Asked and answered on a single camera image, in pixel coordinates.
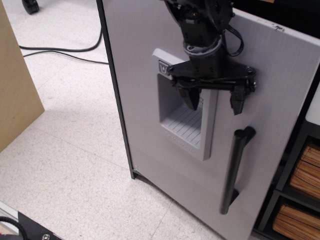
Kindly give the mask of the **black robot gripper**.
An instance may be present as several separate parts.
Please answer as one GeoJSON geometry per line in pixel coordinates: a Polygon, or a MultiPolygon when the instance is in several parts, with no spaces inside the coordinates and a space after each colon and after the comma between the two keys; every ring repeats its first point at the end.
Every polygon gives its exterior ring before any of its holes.
{"type": "Polygon", "coordinates": [[[234,115],[242,113],[246,93],[256,90],[256,70],[230,59],[223,37],[216,38],[209,46],[184,43],[189,60],[167,67],[173,85],[187,107],[196,111],[200,89],[230,91],[230,104],[234,115]]]}

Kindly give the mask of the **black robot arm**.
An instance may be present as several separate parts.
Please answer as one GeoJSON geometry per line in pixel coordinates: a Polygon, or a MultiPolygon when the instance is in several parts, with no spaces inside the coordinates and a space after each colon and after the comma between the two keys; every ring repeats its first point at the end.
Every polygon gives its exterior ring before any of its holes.
{"type": "Polygon", "coordinates": [[[244,50],[241,34],[229,22],[235,17],[230,0],[167,0],[165,5],[183,35],[189,60],[167,69],[186,105],[198,108],[203,89],[230,91],[235,115],[243,111],[246,96],[255,92],[256,70],[231,58],[244,50]]]}

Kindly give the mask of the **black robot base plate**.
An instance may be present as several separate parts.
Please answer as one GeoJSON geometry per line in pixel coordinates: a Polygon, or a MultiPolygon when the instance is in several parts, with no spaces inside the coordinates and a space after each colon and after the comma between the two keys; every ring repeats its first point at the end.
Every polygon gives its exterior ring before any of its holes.
{"type": "Polygon", "coordinates": [[[58,235],[43,227],[28,216],[18,212],[18,223],[26,231],[29,240],[62,240],[58,235]]]}

